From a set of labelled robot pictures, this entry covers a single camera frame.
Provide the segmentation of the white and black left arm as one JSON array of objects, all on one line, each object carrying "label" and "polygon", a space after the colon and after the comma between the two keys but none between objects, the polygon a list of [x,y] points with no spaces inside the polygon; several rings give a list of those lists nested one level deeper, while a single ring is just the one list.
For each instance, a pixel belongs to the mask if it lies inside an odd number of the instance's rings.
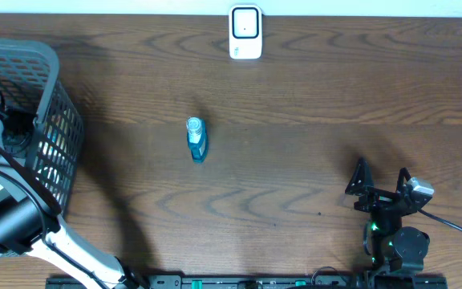
[{"label": "white and black left arm", "polygon": [[148,288],[147,280],[93,247],[63,218],[83,127],[57,91],[20,105],[26,93],[0,79],[0,256],[40,258],[86,288]]}]

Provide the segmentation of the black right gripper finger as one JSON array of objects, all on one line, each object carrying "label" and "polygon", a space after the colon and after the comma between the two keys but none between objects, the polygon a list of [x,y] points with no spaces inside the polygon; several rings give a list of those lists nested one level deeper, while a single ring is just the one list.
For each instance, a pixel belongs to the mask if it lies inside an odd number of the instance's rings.
[{"label": "black right gripper finger", "polygon": [[399,176],[398,176],[397,184],[396,184],[396,192],[401,193],[403,191],[404,184],[410,179],[411,179],[411,174],[409,173],[407,168],[403,167],[399,171]]},{"label": "black right gripper finger", "polygon": [[349,181],[345,194],[363,196],[369,194],[369,191],[374,187],[370,167],[365,158],[360,157],[353,172],[352,178]]}]

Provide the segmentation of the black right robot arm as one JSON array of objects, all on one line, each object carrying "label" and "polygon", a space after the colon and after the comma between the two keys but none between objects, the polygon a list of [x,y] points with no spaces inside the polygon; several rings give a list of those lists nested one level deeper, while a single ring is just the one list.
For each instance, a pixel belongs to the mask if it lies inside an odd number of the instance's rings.
[{"label": "black right robot arm", "polygon": [[422,209],[434,192],[429,182],[411,176],[406,168],[399,171],[394,192],[378,189],[367,161],[358,159],[345,193],[358,198],[355,210],[370,215],[363,237],[364,250],[373,258],[365,274],[370,287],[381,278],[411,279],[423,270],[430,238],[415,227],[404,226],[402,218]]}]

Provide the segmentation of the teal bottle with clear cap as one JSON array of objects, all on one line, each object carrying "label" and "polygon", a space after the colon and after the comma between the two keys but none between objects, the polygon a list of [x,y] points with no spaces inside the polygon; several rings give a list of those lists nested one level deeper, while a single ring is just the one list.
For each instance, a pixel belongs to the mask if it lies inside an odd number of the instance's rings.
[{"label": "teal bottle with clear cap", "polygon": [[186,121],[187,144],[192,160],[195,163],[202,163],[208,152],[208,137],[205,122],[195,116]]}]

